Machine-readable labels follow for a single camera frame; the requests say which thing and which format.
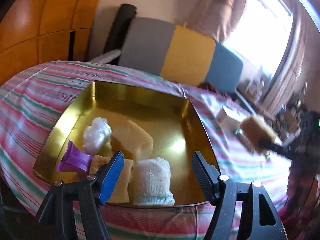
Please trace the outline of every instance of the screw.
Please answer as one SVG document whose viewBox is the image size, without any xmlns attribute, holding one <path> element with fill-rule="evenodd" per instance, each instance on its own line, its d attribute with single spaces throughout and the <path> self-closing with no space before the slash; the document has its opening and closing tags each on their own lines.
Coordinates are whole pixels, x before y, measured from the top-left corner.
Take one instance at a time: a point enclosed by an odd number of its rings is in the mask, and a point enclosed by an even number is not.
<svg viewBox="0 0 320 240">
<path fill-rule="evenodd" d="M 223 181 L 227 181 L 227 180 L 229 179 L 229 176 L 226 175 L 226 174 L 222 174 L 222 175 L 219 176 L 219 178 L 220 178 L 221 180 L 223 180 Z"/>
<path fill-rule="evenodd" d="M 258 180 L 254 180 L 254 181 L 252 182 L 252 184 L 253 184 L 255 187 L 261 187 L 261 186 L 262 186 L 261 182 L 258 181 Z"/>
<path fill-rule="evenodd" d="M 60 180 L 60 179 L 56 180 L 56 181 L 54 182 L 54 185 L 55 185 L 56 187 L 61 186 L 61 185 L 62 185 L 62 180 Z"/>
<path fill-rule="evenodd" d="M 87 180 L 95 180 L 96 179 L 96 175 L 94 175 L 94 174 L 90 174 L 90 175 L 88 175 L 87 176 Z"/>
</svg>

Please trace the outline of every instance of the yellow sponge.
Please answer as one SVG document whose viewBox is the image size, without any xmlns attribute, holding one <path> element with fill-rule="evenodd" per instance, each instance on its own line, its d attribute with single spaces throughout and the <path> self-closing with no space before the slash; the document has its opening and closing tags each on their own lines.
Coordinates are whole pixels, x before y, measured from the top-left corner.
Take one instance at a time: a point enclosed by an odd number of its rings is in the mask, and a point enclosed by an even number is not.
<svg viewBox="0 0 320 240">
<path fill-rule="evenodd" d="M 240 124 L 240 128 L 258 153 L 266 152 L 265 149 L 258 147 L 259 140 L 266 139 L 274 143 L 277 138 L 276 132 L 264 121 L 261 115 L 249 116 L 244 119 Z"/>
<path fill-rule="evenodd" d="M 111 158 L 95 155 L 91 161 L 89 174 L 96 174 L 98 169 L 109 163 Z M 124 159 L 124 167 L 116 183 L 115 189 L 108 202 L 111 203 L 129 203 L 128 185 L 131 179 L 131 170 L 133 166 L 133 160 Z"/>
<path fill-rule="evenodd" d="M 113 131 L 110 143 L 113 151 L 121 151 L 134 161 L 148 159 L 153 150 L 153 138 L 131 120 Z"/>
</svg>

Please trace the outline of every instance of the window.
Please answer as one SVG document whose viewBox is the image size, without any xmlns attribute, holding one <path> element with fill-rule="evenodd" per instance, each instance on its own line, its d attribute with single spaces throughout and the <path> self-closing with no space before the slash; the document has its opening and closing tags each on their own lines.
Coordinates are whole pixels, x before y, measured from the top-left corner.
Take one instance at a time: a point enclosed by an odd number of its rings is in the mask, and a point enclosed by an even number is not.
<svg viewBox="0 0 320 240">
<path fill-rule="evenodd" d="M 224 45 L 272 77 L 284 55 L 292 19 L 279 0 L 248 0 L 237 28 Z"/>
</svg>

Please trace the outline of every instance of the yellow cushion panel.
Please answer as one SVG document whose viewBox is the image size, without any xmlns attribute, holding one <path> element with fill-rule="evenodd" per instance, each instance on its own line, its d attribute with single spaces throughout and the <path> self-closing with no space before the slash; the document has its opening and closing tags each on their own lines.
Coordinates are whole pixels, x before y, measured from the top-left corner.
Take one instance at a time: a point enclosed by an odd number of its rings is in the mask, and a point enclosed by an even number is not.
<svg viewBox="0 0 320 240">
<path fill-rule="evenodd" d="M 214 39 L 177 25 L 160 76 L 197 86 L 207 76 L 214 50 Z"/>
</svg>

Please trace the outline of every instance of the beige foam piece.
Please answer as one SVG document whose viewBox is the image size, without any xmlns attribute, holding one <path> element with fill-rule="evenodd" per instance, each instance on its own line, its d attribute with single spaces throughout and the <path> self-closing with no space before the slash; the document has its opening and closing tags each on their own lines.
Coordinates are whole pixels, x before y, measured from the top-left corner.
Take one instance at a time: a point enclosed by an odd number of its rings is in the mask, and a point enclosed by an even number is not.
<svg viewBox="0 0 320 240">
<path fill-rule="evenodd" d="M 124 127 L 117 127 L 111 134 L 113 151 L 121 151 L 125 158 L 140 161 L 150 158 L 153 138 L 136 123 L 128 120 Z"/>
<path fill-rule="evenodd" d="M 109 163 L 111 158 L 102 157 L 100 155 L 95 155 L 91 161 L 89 174 L 96 174 L 98 169 L 104 165 Z M 129 203 L 129 194 L 128 194 L 128 185 L 131 179 L 131 170 L 133 166 L 133 160 L 124 159 L 124 167 L 116 183 L 115 189 L 111 195 L 110 200 L 108 202 L 111 203 Z"/>
<path fill-rule="evenodd" d="M 277 138 L 276 132 L 264 121 L 261 115 L 249 116 L 244 119 L 240 124 L 240 128 L 258 153 L 266 152 L 265 149 L 258 147 L 259 140 L 266 139 L 274 143 Z"/>
</svg>

